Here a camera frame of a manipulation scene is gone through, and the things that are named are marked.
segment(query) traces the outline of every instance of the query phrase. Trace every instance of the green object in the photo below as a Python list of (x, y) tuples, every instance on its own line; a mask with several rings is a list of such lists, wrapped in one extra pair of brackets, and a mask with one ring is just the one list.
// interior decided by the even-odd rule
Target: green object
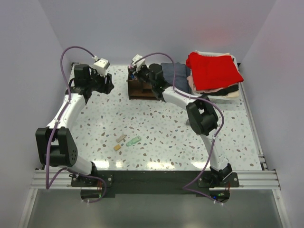
[(132, 146), (135, 143), (138, 143), (141, 140), (140, 136), (136, 136), (135, 138), (131, 139), (129, 142), (127, 142), (127, 146)]

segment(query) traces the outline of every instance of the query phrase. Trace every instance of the gray cloth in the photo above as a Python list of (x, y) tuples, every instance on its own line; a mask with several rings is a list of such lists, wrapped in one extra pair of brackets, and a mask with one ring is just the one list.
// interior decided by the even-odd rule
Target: gray cloth
[[(163, 76), (167, 82), (173, 84), (174, 69), (172, 63), (161, 63)], [(175, 64), (175, 87), (179, 90), (189, 93), (187, 77), (190, 75), (190, 69), (182, 63)]]

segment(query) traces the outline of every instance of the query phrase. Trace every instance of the table surface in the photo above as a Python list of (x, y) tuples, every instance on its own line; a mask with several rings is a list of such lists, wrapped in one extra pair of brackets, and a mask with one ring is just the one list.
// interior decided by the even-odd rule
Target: table surface
[[(202, 139), (185, 124), (186, 111), (161, 101), (129, 100), (127, 66), (111, 66), (108, 73), (115, 88), (109, 95), (93, 92), (71, 130), (78, 155), (99, 170), (201, 170), (208, 153)], [(232, 169), (261, 170), (242, 95), (217, 105), (225, 117), (218, 136)], [(115, 151), (122, 134), (127, 137)], [(138, 135), (142, 140), (127, 147)]]

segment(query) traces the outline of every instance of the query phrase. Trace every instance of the folded red towel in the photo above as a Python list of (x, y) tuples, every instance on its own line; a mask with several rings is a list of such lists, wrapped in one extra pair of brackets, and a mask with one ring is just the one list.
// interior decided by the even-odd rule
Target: folded red towel
[(207, 57), (192, 52), (186, 61), (197, 90), (225, 88), (244, 81), (231, 56)]

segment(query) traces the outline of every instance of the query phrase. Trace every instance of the laundry basket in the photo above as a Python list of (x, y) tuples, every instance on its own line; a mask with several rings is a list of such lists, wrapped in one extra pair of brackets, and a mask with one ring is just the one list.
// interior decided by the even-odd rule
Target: laundry basket
[[(215, 52), (203, 52), (203, 51), (195, 51), (195, 52), (202, 55), (202, 56), (210, 56), (210, 57), (224, 55), (224, 53), (215, 53)], [(238, 63), (237, 63), (236, 58), (233, 55), (230, 55), (230, 56), (233, 60), (234, 65), (236, 66), (236, 68), (238, 70)], [(189, 91), (192, 95), (201, 96), (201, 94), (193, 92), (193, 90), (191, 88), (189, 88)], [(233, 100), (238, 99), (238, 97), (227, 98), (227, 97), (224, 97), (224, 96), (210, 96), (210, 95), (208, 96), (208, 98), (210, 99), (210, 101), (215, 102), (215, 103), (228, 103), (229, 101), (233, 101)]]

